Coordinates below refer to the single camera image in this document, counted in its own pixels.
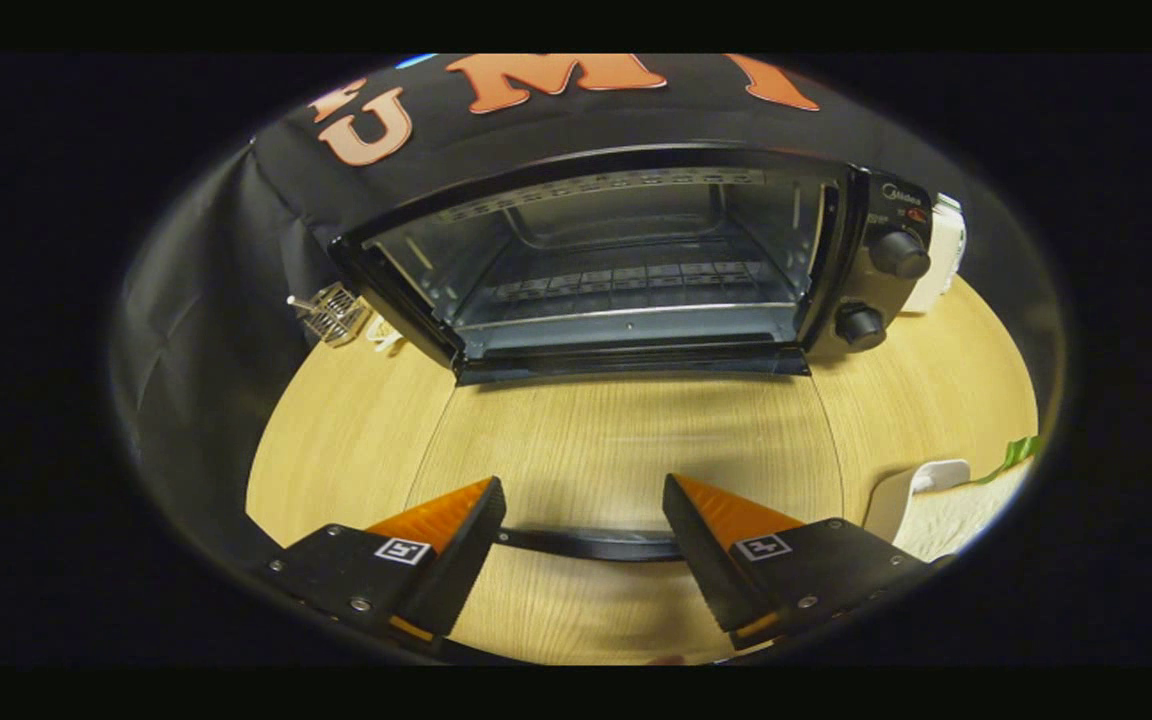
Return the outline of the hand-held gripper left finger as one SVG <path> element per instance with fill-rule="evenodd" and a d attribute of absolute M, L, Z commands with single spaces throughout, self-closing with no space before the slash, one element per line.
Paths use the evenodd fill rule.
<path fill-rule="evenodd" d="M 456 626 L 506 510 L 502 483 L 488 477 L 366 528 L 326 524 L 257 571 L 353 632 L 435 651 Z"/>

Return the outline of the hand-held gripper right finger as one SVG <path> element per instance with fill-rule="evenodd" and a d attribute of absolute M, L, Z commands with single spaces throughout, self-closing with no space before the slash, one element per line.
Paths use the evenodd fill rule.
<path fill-rule="evenodd" d="M 920 560 L 847 520 L 806 523 L 679 473 L 664 480 L 664 515 L 736 651 L 819 635 L 952 562 L 948 553 Z"/>

